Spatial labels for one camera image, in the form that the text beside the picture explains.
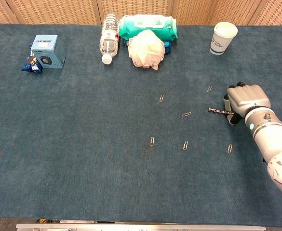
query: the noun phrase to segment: teal wipes package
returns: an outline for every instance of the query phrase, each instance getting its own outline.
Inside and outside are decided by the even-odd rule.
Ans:
[[[129,40],[143,30],[153,31],[162,41],[173,41],[177,38],[176,19],[154,14],[125,15],[121,19],[119,36]]]

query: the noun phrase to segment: bottle label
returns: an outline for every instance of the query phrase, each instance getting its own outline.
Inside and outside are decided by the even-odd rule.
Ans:
[[[116,38],[118,38],[118,35],[114,30],[104,30],[102,31],[101,38],[116,40]]]
[[[134,20],[136,28],[164,28],[164,18],[161,15],[140,15],[137,14]]]

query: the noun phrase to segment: bottle cap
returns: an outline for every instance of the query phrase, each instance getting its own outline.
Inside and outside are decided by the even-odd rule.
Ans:
[[[102,55],[102,62],[104,64],[110,64],[112,62],[112,56],[110,54]]]
[[[168,41],[166,41],[166,42],[164,42],[164,46],[165,46],[165,47],[170,47],[170,46],[171,46],[171,43],[168,42]]]

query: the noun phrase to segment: blue bottle cap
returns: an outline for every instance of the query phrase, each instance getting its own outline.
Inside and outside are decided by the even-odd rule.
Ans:
[[[165,46],[165,47],[170,47],[170,46],[171,46],[171,43],[168,42],[168,41],[166,41],[166,42],[164,42],[164,46]]]

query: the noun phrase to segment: plastic water bottle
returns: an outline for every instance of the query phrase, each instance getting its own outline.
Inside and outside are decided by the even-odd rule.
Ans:
[[[100,38],[100,51],[104,64],[110,64],[112,57],[117,54],[119,24],[119,19],[113,13],[109,13],[104,19]]]

